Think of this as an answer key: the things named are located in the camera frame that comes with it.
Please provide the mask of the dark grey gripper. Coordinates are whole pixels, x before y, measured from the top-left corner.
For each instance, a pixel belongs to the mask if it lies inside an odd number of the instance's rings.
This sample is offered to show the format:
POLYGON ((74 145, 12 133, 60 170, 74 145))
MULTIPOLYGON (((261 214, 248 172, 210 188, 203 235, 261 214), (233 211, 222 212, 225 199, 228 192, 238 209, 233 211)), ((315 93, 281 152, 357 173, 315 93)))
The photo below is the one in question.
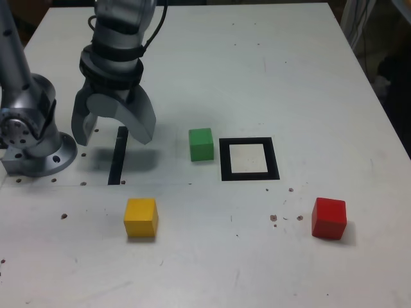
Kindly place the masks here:
POLYGON ((123 83, 86 81, 75 97, 71 118, 73 137, 79 145, 88 145, 97 116, 118 120, 141 144, 148 144, 153 138, 156 116, 140 85, 126 88, 123 83))

